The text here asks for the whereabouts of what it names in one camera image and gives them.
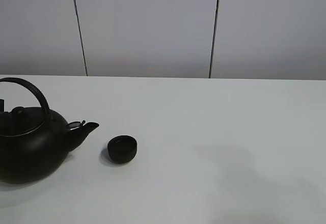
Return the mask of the black gripper finger at teapot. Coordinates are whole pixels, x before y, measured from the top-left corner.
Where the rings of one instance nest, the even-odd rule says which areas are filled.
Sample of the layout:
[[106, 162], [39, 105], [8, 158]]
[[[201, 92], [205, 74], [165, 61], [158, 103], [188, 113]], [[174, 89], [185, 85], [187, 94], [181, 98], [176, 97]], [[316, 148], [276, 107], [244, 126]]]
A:
[[0, 113], [5, 111], [5, 102], [3, 99], [0, 99]]

